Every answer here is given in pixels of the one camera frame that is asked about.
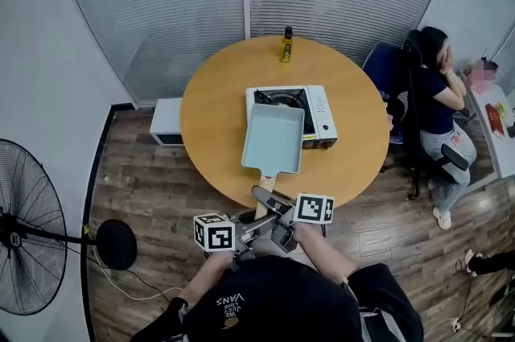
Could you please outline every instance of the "fan grille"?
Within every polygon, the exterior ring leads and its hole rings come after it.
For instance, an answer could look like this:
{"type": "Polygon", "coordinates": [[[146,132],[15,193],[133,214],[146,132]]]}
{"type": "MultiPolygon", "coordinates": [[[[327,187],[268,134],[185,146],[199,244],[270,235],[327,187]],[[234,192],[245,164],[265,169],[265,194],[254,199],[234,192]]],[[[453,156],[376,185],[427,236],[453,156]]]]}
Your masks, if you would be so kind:
{"type": "MultiPolygon", "coordinates": [[[[0,139],[0,217],[66,235],[63,210],[45,170],[27,150],[0,139]]],[[[43,310],[56,296],[66,266],[66,244],[21,234],[19,247],[0,245],[0,308],[16,315],[43,310]]]]}

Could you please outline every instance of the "white wall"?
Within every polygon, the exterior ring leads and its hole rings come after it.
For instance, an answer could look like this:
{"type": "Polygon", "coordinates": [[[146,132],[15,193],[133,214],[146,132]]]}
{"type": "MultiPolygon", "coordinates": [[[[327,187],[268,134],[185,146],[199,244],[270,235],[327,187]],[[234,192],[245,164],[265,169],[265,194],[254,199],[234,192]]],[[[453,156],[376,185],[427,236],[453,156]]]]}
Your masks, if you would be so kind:
{"type": "Polygon", "coordinates": [[[506,94],[515,90],[515,28],[497,52],[493,61],[499,64],[496,82],[506,94]]]}
{"type": "MultiPolygon", "coordinates": [[[[63,206],[68,233],[80,234],[94,152],[112,104],[131,102],[75,0],[0,0],[0,138],[41,161],[63,206]]],[[[89,340],[79,256],[68,253],[64,282],[39,314],[0,311],[13,342],[89,340]]]]}
{"type": "Polygon", "coordinates": [[[515,109],[515,90],[508,95],[508,103],[512,109],[515,109]]]}

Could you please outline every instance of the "power strip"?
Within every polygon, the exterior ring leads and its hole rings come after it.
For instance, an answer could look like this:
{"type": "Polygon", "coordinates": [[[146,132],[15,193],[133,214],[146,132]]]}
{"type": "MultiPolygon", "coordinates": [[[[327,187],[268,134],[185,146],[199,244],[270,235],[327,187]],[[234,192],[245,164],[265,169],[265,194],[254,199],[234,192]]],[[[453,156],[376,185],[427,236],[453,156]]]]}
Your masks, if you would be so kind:
{"type": "Polygon", "coordinates": [[[452,320],[452,331],[457,333],[461,329],[461,323],[459,322],[459,318],[454,318],[452,320]]]}

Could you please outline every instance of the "shoe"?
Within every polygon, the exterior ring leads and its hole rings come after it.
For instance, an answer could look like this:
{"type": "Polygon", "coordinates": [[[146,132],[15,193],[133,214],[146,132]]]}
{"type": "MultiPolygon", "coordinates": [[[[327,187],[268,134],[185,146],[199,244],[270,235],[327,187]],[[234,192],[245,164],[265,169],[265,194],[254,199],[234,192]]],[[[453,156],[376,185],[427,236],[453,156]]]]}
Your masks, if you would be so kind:
{"type": "Polygon", "coordinates": [[[468,267],[468,263],[471,261],[471,259],[474,257],[474,251],[472,249],[469,249],[466,253],[465,253],[465,265],[467,266],[467,273],[468,274],[471,274],[472,277],[476,277],[477,276],[477,273],[476,272],[473,272],[472,270],[470,270],[470,268],[468,267]]]}
{"type": "Polygon", "coordinates": [[[436,206],[433,207],[433,216],[438,221],[438,226],[443,230],[448,230],[451,225],[451,213],[447,211],[440,211],[436,206]]]}

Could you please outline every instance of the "portable gas stove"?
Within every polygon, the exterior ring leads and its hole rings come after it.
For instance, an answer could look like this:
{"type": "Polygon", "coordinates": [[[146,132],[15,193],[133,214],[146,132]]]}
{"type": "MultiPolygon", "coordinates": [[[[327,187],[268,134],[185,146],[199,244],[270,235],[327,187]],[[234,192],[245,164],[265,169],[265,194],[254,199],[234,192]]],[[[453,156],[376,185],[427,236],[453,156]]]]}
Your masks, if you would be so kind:
{"type": "Polygon", "coordinates": [[[254,103],[304,110],[303,149],[327,149],[338,140],[323,86],[274,86],[245,91],[247,121],[254,103]]]}

